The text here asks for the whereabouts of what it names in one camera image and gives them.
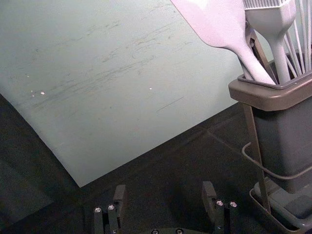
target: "dark surface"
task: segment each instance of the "dark surface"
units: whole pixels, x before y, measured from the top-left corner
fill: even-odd
[[[0,95],[0,230],[78,189],[32,127]]]
[[[233,233],[277,234],[249,198],[256,175],[251,163],[241,157],[247,142],[243,110],[236,104],[4,233],[92,233],[93,208],[111,203],[119,184],[125,184],[128,192],[125,234],[166,227],[208,232],[211,226],[201,188],[202,181],[211,181],[220,199],[238,204],[238,215],[232,218]]]

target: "gray utensil holder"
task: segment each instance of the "gray utensil holder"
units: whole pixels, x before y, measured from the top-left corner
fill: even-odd
[[[229,84],[229,91],[231,98],[252,107],[266,169],[279,176],[293,176],[312,166],[312,72],[283,85],[240,76]],[[288,193],[296,193],[312,183],[312,170],[294,179],[269,177]]]

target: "white spatula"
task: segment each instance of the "white spatula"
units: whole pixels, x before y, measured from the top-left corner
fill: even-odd
[[[241,0],[171,2],[206,44],[233,51],[254,80],[275,84],[245,41],[245,8]]]

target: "screw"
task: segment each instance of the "screw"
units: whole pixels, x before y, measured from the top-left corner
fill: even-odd
[[[216,204],[217,204],[218,206],[223,206],[223,202],[222,202],[222,201],[217,201]]]
[[[176,233],[176,234],[183,234],[183,230],[182,230],[182,229],[177,229],[177,230],[175,231],[175,233]]]
[[[95,213],[100,213],[102,211],[102,208],[101,207],[96,207],[95,209],[94,209],[94,212]]]
[[[235,202],[231,201],[231,202],[230,202],[230,206],[232,206],[232,207],[237,207],[237,204],[236,204]]]
[[[110,211],[112,211],[114,208],[115,208],[114,205],[109,205],[109,206],[108,206],[108,209],[109,209]]]

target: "wire handle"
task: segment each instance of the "wire handle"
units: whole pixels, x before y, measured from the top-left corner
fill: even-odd
[[[257,167],[259,167],[261,170],[263,170],[263,171],[266,172],[267,174],[269,174],[269,175],[271,175],[271,176],[273,176],[273,177],[275,177],[275,178],[277,178],[277,179],[281,179],[281,180],[296,179],[296,178],[302,176],[303,174],[305,174],[305,173],[307,173],[307,172],[309,172],[309,171],[312,170],[312,166],[310,166],[310,167],[308,167],[307,169],[304,169],[303,171],[301,171],[301,172],[299,172],[299,173],[297,173],[297,174],[295,174],[295,175],[291,175],[291,176],[277,175],[277,174],[271,172],[269,169],[267,169],[267,168],[265,168],[264,166],[262,166],[260,163],[258,163],[256,160],[252,159],[251,157],[249,157],[249,156],[246,154],[245,150],[246,150],[246,148],[249,147],[251,144],[252,144],[252,143],[249,142],[249,143],[247,143],[247,144],[243,147],[243,149],[242,149],[242,154],[243,154],[243,156],[244,156],[246,159],[248,159],[250,162],[252,162],[253,164],[255,164]]]

